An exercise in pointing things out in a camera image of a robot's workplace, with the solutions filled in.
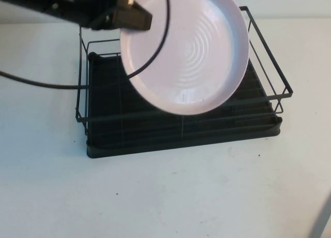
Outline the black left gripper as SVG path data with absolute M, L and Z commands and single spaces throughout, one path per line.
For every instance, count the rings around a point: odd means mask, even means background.
M 153 15 L 134 0 L 77 0 L 80 27 L 148 31 Z

